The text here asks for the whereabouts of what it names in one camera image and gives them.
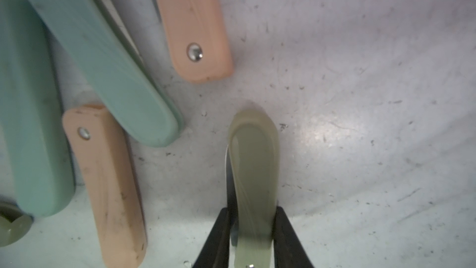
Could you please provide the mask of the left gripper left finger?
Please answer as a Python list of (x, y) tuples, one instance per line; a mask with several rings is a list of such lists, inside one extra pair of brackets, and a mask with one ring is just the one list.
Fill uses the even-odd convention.
[(231, 219), (228, 208), (222, 208), (193, 268), (228, 268)]

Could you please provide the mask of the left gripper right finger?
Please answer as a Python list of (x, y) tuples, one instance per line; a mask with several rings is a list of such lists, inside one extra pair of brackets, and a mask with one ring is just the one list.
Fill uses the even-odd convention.
[(314, 268), (284, 209), (276, 208), (273, 230), (276, 268)]

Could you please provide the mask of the olive knife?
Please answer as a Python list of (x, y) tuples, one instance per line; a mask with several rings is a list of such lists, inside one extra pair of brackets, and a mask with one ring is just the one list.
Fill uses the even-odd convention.
[(238, 112), (228, 132), (228, 155), (238, 202), (237, 268), (268, 268), (280, 172), (278, 130), (266, 113)]
[(30, 230), (33, 218), (16, 205), (1, 202), (1, 247), (23, 238)]

